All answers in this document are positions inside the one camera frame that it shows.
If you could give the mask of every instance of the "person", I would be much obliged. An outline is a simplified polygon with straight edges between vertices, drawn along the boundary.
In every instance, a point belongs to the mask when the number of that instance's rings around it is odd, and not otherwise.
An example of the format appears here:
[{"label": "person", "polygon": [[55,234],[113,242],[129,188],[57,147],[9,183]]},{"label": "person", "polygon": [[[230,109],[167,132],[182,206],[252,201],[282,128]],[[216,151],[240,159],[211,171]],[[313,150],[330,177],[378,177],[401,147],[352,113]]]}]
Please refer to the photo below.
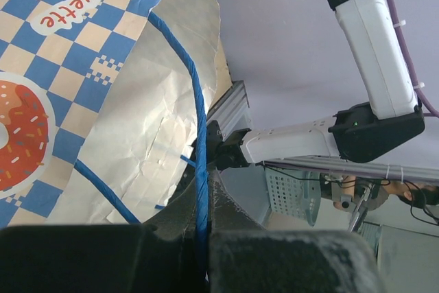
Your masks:
[{"label": "person", "polygon": [[[357,204],[359,199],[364,193],[364,189],[367,189],[366,185],[370,182],[380,184],[378,194],[371,196],[368,201],[369,211],[373,211],[380,207],[389,197],[389,195],[398,196],[399,200],[405,204],[412,205],[413,207],[423,209],[425,205],[438,205],[439,204],[439,187],[435,185],[426,185],[424,183],[407,183],[403,184],[397,180],[370,180],[365,178],[357,178],[355,176],[346,176],[341,183],[344,194],[350,194],[353,196],[353,204]],[[322,190],[322,197],[327,195]],[[334,202],[334,207],[343,211],[351,211],[352,206],[344,208],[341,202]]]}]

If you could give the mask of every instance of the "person's arm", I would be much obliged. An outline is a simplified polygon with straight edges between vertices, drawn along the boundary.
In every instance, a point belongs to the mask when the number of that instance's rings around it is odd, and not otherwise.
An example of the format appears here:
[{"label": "person's arm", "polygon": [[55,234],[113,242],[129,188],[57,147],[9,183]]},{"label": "person's arm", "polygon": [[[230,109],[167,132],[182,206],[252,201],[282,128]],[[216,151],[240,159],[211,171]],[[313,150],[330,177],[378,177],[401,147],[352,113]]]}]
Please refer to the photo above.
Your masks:
[{"label": "person's arm", "polygon": [[[352,199],[354,199],[354,193],[355,193],[355,180],[357,179],[356,176],[347,176],[342,184],[341,187],[343,189],[344,195],[350,195],[352,196]],[[345,211],[346,209],[342,206],[341,202],[334,202],[334,207],[336,209],[340,209],[342,211]]]}]

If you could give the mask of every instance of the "perforated basket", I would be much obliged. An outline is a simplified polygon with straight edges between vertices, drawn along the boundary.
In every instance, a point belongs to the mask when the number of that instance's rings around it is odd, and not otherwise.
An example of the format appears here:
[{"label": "perforated basket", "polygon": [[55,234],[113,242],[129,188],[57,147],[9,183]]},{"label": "perforated basket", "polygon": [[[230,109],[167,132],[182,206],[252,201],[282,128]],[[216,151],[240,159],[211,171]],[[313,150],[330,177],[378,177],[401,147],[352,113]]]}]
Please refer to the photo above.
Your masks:
[{"label": "perforated basket", "polygon": [[321,199],[320,183],[317,180],[319,173],[290,169],[279,171],[282,173],[265,169],[273,212],[300,218],[314,226]]}]

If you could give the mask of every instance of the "white basket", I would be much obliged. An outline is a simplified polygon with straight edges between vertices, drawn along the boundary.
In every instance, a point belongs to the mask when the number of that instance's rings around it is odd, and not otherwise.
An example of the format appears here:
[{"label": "white basket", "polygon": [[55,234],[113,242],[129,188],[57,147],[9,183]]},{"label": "white basket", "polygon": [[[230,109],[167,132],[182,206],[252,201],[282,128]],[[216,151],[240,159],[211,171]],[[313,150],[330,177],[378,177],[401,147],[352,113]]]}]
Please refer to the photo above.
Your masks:
[{"label": "white basket", "polygon": [[265,169],[273,212],[294,216],[314,226],[320,208],[319,173]]}]

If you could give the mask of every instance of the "donut illustration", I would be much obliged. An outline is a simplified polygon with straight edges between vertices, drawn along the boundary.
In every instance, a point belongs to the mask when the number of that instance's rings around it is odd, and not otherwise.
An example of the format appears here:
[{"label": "donut illustration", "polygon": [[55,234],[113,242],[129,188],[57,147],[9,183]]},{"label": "donut illustration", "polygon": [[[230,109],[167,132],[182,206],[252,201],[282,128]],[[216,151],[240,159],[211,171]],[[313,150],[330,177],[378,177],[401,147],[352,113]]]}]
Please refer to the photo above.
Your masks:
[{"label": "donut illustration", "polygon": [[33,81],[0,72],[0,199],[16,194],[47,169],[55,115]]}]

